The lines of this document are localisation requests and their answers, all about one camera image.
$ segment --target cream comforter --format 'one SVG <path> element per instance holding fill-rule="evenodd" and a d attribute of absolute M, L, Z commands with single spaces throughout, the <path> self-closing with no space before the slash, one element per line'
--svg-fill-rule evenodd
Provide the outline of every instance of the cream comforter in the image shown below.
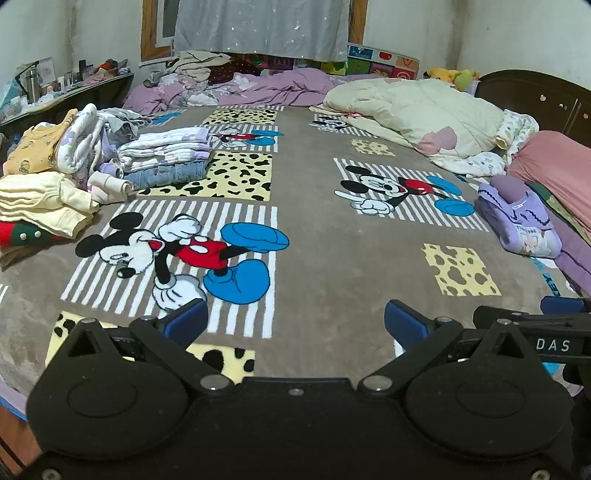
<path fill-rule="evenodd" d="M 413 147 L 453 173 L 503 175 L 511 159 L 490 152 L 498 146 L 506 113 L 440 80 L 358 80 L 331 90 L 320 107 L 343 113 L 343 120 L 357 128 Z"/>

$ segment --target wooden headboard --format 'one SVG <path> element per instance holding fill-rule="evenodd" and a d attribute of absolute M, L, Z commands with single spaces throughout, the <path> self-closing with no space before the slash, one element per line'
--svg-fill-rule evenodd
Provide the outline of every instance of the wooden headboard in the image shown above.
<path fill-rule="evenodd" d="M 529 70 L 501 70 L 480 79 L 476 97 L 499 108 L 527 113 L 540 130 L 562 132 L 591 147 L 591 91 Z"/>

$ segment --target pink pillow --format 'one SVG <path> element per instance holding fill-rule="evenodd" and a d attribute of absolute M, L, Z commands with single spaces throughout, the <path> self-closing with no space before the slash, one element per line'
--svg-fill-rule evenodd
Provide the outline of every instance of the pink pillow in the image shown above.
<path fill-rule="evenodd" d="M 513 156 L 509 174 L 545 185 L 591 235 L 591 149 L 541 131 Z"/>

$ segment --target stuffed toy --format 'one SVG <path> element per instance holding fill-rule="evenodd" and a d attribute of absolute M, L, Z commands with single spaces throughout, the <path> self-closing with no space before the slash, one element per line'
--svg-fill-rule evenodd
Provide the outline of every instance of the stuffed toy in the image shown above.
<path fill-rule="evenodd" d="M 423 76 L 425 78 L 443 80 L 447 83 L 453 83 L 453 80 L 456 78 L 456 75 L 460 73 L 457 70 L 447 70 L 441 68 L 434 68 L 427 70 Z"/>
<path fill-rule="evenodd" d="M 476 70 L 462 70 L 458 72 L 456 78 L 453 79 L 454 85 L 461 91 L 465 92 L 474 80 L 478 80 L 480 74 Z"/>
<path fill-rule="evenodd" d="M 480 74 L 475 70 L 447 70 L 442 68 L 434 68 L 427 70 L 423 74 L 424 78 L 432 78 L 443 80 L 447 83 L 453 83 L 457 90 L 465 92 L 473 80 L 478 80 Z"/>

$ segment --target jeans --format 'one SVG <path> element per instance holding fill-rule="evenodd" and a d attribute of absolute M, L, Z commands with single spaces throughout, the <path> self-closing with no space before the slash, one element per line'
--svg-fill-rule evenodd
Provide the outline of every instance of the jeans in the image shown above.
<path fill-rule="evenodd" d="M 134 190 L 164 187 L 173 183 L 189 183 L 207 176 L 208 161 L 192 161 L 165 167 L 154 167 L 124 175 L 134 185 Z"/>

